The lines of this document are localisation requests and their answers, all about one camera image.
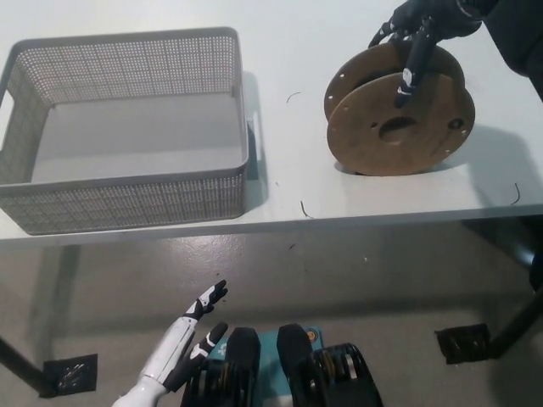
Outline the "white and black left hand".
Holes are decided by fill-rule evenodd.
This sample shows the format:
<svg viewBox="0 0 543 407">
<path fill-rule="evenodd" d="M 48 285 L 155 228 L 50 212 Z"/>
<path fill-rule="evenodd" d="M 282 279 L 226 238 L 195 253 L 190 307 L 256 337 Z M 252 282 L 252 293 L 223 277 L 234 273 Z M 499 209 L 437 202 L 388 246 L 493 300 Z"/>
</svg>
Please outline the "white and black left hand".
<svg viewBox="0 0 543 407">
<path fill-rule="evenodd" d="M 215 303 L 227 294 L 226 285 L 227 282 L 221 280 L 208 288 L 170 325 L 148 358 L 140 377 L 149 377 L 158 384 L 164 384 L 167 376 L 186 353 L 200 319 L 209 314 Z"/>
</svg>

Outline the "black and white right hand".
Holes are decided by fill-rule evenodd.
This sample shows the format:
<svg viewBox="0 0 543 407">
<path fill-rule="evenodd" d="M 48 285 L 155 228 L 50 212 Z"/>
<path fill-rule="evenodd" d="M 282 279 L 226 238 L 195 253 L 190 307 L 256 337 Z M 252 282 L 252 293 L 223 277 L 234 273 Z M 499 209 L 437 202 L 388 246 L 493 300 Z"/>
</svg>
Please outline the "black and white right hand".
<svg viewBox="0 0 543 407">
<path fill-rule="evenodd" d="M 387 36 L 392 40 L 411 38 L 411 51 L 396 91 L 395 107 L 401 109 L 408 104 L 439 42 L 469 36 L 481 24 L 481 18 L 463 1 L 411 0 L 396 8 L 369 42 L 374 47 Z"/>
</svg>

